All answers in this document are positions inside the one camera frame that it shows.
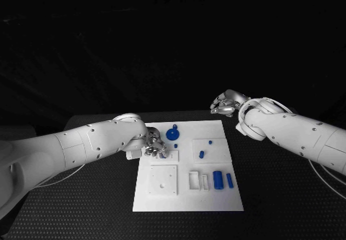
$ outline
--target dark curtain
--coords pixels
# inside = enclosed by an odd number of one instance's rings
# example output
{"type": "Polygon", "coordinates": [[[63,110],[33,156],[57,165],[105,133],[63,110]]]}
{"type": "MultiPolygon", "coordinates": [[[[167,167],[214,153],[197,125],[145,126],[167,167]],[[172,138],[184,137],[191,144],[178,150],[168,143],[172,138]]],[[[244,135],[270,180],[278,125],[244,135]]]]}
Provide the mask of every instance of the dark curtain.
{"type": "Polygon", "coordinates": [[[40,135],[73,115],[207,110],[233,89],[343,125],[341,8],[33,4],[1,8],[2,124],[28,123],[40,135]]]}

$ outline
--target blue object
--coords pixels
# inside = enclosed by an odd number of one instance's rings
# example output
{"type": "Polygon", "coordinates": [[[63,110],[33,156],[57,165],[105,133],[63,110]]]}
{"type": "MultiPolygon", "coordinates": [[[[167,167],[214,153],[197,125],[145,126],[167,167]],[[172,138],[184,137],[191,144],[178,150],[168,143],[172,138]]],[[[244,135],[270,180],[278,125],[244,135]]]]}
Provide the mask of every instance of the blue object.
{"type": "Polygon", "coordinates": [[[201,159],[203,157],[204,157],[204,152],[200,151],[200,152],[198,152],[198,158],[201,159]]]}
{"type": "Polygon", "coordinates": [[[233,182],[232,182],[232,178],[230,178],[230,173],[226,174],[226,180],[227,180],[227,186],[232,189],[233,188],[233,182]]]}
{"type": "Polygon", "coordinates": [[[178,126],[175,124],[172,125],[172,128],[167,130],[165,137],[170,141],[178,139],[178,126]]]}
{"type": "Polygon", "coordinates": [[[213,171],[211,176],[213,176],[213,188],[221,190],[223,189],[221,172],[213,171]]]}

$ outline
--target robotic hand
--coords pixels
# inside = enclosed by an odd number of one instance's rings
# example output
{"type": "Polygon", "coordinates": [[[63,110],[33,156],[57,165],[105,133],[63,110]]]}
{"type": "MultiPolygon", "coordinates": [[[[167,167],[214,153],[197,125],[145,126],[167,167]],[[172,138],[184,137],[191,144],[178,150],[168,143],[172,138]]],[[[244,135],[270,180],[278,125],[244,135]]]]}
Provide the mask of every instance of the robotic hand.
{"type": "Polygon", "coordinates": [[[213,100],[211,114],[232,117],[237,113],[236,130],[253,140],[269,141],[288,151],[346,175],[346,130],[292,114],[275,100],[250,99],[226,90],[213,100]]]}
{"type": "Polygon", "coordinates": [[[167,157],[159,132],[128,113],[54,134],[0,141],[0,219],[25,193],[60,172],[125,151],[126,159],[167,157]]]}

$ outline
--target black table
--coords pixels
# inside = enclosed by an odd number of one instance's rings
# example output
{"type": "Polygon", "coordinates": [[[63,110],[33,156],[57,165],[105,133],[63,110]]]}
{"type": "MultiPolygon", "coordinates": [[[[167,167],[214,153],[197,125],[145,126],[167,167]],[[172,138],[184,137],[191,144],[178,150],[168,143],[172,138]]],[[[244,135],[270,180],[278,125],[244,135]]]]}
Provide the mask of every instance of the black table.
{"type": "MultiPolygon", "coordinates": [[[[64,129],[116,115],[73,116],[64,129]]],[[[139,116],[146,123],[221,120],[243,212],[132,212],[138,159],[126,160],[119,152],[30,192],[8,239],[346,239],[346,200],[327,188],[304,158],[268,139],[255,141],[236,131],[236,117],[207,110],[139,116]]],[[[337,181],[321,175],[343,191],[337,181]]]]}

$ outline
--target cable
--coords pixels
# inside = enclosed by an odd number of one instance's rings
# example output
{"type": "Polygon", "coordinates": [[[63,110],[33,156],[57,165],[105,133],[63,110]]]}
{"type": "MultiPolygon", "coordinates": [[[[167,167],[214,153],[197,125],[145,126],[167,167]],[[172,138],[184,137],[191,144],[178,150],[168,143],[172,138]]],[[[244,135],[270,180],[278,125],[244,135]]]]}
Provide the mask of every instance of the cable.
{"type": "MultiPolygon", "coordinates": [[[[270,99],[270,98],[268,98],[268,97],[265,97],[263,99],[272,101],[288,113],[292,114],[292,111],[291,111],[291,110],[285,107],[285,105],[282,105],[278,101],[275,101],[273,99],[270,99]]],[[[321,175],[317,173],[317,170],[315,170],[315,167],[314,167],[314,165],[312,165],[312,163],[311,163],[311,160],[309,160],[309,159],[306,159],[306,160],[308,160],[308,162],[309,162],[311,168],[312,168],[312,170],[314,170],[314,172],[315,172],[319,180],[324,182],[324,184],[328,186],[328,188],[335,192],[335,194],[346,200],[346,197],[344,197],[344,196],[337,192],[337,190],[328,185],[328,183],[327,183],[325,180],[322,179],[321,175]]],[[[324,171],[328,173],[328,175],[330,175],[341,184],[346,185],[346,182],[343,182],[343,181],[330,173],[330,171],[324,168],[324,166],[322,166],[322,165],[319,165],[319,166],[322,167],[322,169],[324,169],[324,171]]]]}
{"type": "Polygon", "coordinates": [[[332,189],[332,187],[327,184],[325,180],[322,179],[321,175],[317,173],[315,167],[314,167],[309,159],[308,159],[308,162],[309,162],[311,168],[312,168],[315,174],[318,175],[318,178],[321,179],[321,181],[325,183],[328,188],[335,192],[335,194],[346,200],[346,197],[332,189]]]}
{"type": "Polygon", "coordinates": [[[346,182],[331,174],[331,172],[324,168],[324,166],[322,166],[322,165],[319,165],[319,166],[321,166],[321,168],[324,169],[325,173],[327,173],[343,185],[346,185],[346,182]]]}
{"type": "Polygon", "coordinates": [[[35,186],[34,188],[47,187],[47,186],[59,183],[60,181],[63,181],[64,179],[67,179],[67,178],[80,170],[80,168],[82,168],[83,166],[84,166],[84,164],[83,164],[61,180],[59,180],[59,181],[56,181],[56,182],[53,182],[53,183],[50,183],[50,184],[47,184],[47,185],[38,185],[38,186],[35,186]]]}

